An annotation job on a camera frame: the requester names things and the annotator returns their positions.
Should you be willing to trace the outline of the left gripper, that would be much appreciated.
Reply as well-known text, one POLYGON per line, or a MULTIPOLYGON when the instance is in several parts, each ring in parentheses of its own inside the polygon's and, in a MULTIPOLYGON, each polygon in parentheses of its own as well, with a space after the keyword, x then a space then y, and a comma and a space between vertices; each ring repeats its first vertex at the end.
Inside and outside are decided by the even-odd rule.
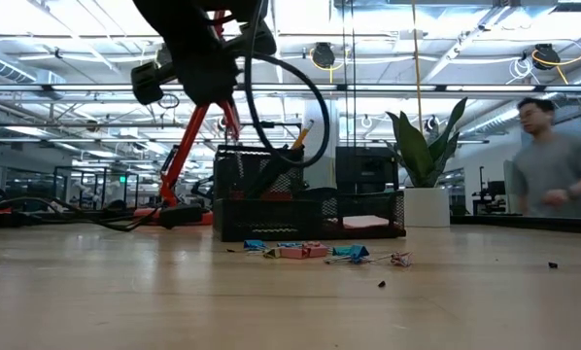
POLYGON ((228 100, 240 73, 235 58, 239 41, 221 41, 209 31, 201 42, 169 46, 170 61, 157 65, 149 62, 131 70, 132 90, 142 105, 159 101, 161 86, 177 80, 195 104, 228 100))

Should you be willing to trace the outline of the yellow pencil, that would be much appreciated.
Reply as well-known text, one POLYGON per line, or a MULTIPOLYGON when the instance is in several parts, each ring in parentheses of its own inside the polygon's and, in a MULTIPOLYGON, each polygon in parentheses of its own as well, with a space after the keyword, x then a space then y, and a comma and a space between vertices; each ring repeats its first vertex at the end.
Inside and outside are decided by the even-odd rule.
POLYGON ((305 140, 306 136, 308 135, 308 133, 310 132, 311 128, 314 125, 314 121, 313 120, 309 120, 305 125, 303 125, 297 139, 294 141, 294 143, 292 144, 291 148, 293 150, 295 149, 299 149, 302 147, 303 145, 303 141, 305 140))

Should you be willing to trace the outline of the black mesh desk organizer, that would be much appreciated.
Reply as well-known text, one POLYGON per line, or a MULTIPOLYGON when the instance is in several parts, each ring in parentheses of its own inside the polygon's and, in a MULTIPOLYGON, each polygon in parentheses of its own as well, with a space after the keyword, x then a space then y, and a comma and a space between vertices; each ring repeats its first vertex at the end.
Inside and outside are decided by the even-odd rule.
POLYGON ((406 235, 403 192, 342 193, 309 189, 301 168, 291 167, 260 198, 247 190, 274 158, 264 148, 219 146, 214 162, 213 229, 225 242, 398 238, 406 235), (351 216, 388 219, 387 226, 344 228, 351 216))

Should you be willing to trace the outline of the pink sticky note pad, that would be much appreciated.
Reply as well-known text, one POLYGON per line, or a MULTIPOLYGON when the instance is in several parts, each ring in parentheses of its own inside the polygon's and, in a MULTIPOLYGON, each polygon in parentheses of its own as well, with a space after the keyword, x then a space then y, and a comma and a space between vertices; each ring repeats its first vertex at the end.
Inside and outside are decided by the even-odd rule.
POLYGON ((344 228, 369 228, 387 226, 389 220, 377 216, 351 216, 345 217, 342 223, 344 228))

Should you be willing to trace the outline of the red desk lamp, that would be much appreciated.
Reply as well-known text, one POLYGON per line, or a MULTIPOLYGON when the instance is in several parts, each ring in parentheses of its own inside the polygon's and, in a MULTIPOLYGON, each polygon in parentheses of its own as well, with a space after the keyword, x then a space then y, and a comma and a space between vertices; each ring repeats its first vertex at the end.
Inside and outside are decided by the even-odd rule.
MULTIPOLYGON (((162 37, 165 48, 172 44, 186 46, 201 42, 201 37, 209 31, 220 40, 222 16, 210 18, 205 9, 190 1, 177 6, 162 5, 154 0, 134 0, 135 6, 144 20, 162 37)), ((197 132, 213 103, 195 104, 187 129, 180 143, 173 147, 161 167, 160 197, 162 207, 152 214, 156 223, 164 228, 174 228, 185 223, 202 221, 202 208, 184 204, 175 195, 175 187, 188 155, 195 142, 197 132)))

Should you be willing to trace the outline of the black computer case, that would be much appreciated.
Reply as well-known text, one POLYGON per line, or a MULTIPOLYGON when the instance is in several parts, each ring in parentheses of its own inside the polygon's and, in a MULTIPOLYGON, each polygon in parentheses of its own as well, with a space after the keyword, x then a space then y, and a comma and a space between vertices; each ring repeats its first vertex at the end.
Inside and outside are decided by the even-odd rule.
POLYGON ((342 193, 380 193, 399 188, 397 163, 388 148, 337 147, 335 176, 342 193))

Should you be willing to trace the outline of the snake plant in white pot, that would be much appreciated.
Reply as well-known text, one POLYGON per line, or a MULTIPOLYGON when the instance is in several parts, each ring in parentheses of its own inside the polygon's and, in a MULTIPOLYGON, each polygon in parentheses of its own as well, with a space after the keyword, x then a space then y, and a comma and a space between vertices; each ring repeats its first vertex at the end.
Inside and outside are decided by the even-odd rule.
POLYGON ((403 190, 404 224, 407 227, 447 228, 450 225, 448 193, 436 184, 458 147, 460 134, 453 129, 462 117, 466 103, 467 97, 455 105, 445 130, 430 143, 405 113, 387 112, 395 142, 386 141, 386 145, 395 161, 406 170, 412 184, 403 190))

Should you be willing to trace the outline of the background desk with monitor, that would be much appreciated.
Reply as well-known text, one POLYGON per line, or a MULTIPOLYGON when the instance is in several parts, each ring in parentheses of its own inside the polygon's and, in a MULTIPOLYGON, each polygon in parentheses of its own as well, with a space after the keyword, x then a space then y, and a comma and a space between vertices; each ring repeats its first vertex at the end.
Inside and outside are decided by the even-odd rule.
POLYGON ((472 194, 472 214, 474 216, 505 214, 506 190, 503 180, 484 180, 484 166, 479 167, 480 190, 472 194))

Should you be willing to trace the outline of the pale green cloth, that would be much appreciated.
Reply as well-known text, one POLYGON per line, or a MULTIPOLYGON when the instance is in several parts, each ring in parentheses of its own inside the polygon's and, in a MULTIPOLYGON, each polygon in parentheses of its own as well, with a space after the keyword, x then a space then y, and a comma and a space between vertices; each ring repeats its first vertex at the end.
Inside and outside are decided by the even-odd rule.
POLYGON ((505 187, 505 202, 506 202, 506 212, 508 214, 518 214, 519 204, 518 196, 513 191, 513 161, 505 160, 503 162, 503 176, 504 176, 504 187, 505 187))

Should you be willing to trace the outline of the person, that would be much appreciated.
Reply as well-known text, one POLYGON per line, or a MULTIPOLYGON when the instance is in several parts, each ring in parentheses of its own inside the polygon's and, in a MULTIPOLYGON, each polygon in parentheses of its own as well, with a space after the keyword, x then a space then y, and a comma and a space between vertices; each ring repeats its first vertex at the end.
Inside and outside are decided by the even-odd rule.
POLYGON ((531 137, 513 158, 519 210, 528 217, 581 219, 581 138, 553 130, 550 100, 527 97, 517 109, 531 137))

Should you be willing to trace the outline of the black background workstation frame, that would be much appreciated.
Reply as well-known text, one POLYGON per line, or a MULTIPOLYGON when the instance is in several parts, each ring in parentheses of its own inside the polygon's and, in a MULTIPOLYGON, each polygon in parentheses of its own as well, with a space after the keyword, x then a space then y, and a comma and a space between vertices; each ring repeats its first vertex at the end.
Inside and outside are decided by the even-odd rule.
POLYGON ((55 197, 84 210, 100 210, 119 201, 137 206, 140 176, 110 166, 56 166, 52 172, 55 197))

